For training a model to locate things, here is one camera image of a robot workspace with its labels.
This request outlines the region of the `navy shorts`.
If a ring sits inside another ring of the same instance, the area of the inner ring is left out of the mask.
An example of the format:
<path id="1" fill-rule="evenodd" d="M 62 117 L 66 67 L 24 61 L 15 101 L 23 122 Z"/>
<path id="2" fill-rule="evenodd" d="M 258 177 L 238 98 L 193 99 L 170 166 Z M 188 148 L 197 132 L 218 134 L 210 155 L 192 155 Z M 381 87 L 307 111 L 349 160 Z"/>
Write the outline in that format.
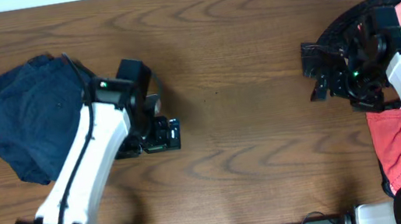
<path id="1" fill-rule="evenodd" d="M 79 61 L 49 54 L 0 75 L 0 157 L 21 181 L 46 185 L 58 178 L 91 78 Z"/>

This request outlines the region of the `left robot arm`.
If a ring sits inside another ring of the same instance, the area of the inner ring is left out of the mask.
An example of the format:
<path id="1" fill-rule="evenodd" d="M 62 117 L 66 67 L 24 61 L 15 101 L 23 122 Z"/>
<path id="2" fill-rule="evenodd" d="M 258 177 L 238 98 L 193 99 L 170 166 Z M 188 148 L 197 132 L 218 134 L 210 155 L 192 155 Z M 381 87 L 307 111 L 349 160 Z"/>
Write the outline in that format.
<path id="1" fill-rule="evenodd" d="M 147 92 L 152 78 L 145 70 L 85 87 L 79 128 L 55 185 L 35 220 L 16 224 L 97 224 L 115 160 L 181 148 L 179 121 L 158 115 L 160 96 Z"/>

